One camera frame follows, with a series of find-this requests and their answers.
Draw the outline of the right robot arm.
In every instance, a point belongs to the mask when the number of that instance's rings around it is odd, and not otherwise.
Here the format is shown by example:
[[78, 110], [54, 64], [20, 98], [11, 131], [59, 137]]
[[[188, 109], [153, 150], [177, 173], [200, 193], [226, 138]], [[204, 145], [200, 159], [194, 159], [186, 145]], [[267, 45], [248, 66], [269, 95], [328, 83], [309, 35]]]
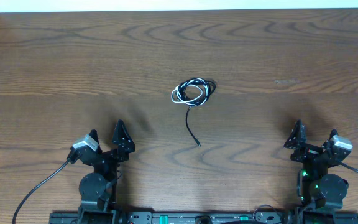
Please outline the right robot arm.
[[352, 152], [351, 141], [333, 129], [321, 146], [314, 146], [306, 142], [305, 125], [298, 120], [283, 146], [293, 150], [292, 161], [302, 164], [296, 189], [301, 206], [294, 209], [287, 222], [334, 223], [349, 184], [342, 177], [330, 174], [328, 169], [338, 166]]

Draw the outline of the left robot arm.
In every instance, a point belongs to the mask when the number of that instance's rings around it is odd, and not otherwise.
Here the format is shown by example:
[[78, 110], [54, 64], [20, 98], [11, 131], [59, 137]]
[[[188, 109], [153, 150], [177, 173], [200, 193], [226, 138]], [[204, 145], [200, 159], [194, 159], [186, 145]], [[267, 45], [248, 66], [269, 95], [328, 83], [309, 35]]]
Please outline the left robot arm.
[[103, 152], [96, 130], [74, 143], [71, 147], [74, 161], [93, 167], [79, 183], [81, 203], [78, 223], [126, 223], [127, 215], [116, 207], [116, 187], [121, 173], [120, 163], [129, 159], [135, 144], [125, 124], [118, 120], [112, 137], [115, 149]]

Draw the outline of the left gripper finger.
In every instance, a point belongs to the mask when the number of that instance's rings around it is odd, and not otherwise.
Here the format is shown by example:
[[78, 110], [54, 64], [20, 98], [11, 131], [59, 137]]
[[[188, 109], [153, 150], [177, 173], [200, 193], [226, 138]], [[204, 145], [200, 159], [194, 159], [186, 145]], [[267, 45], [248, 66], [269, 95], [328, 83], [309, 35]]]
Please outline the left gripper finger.
[[89, 133], [89, 145], [96, 153], [102, 153], [99, 138], [98, 138], [98, 132], [95, 129], [92, 129]]
[[135, 144], [126, 129], [123, 120], [119, 119], [116, 123], [112, 143], [125, 153], [132, 153], [135, 151]]

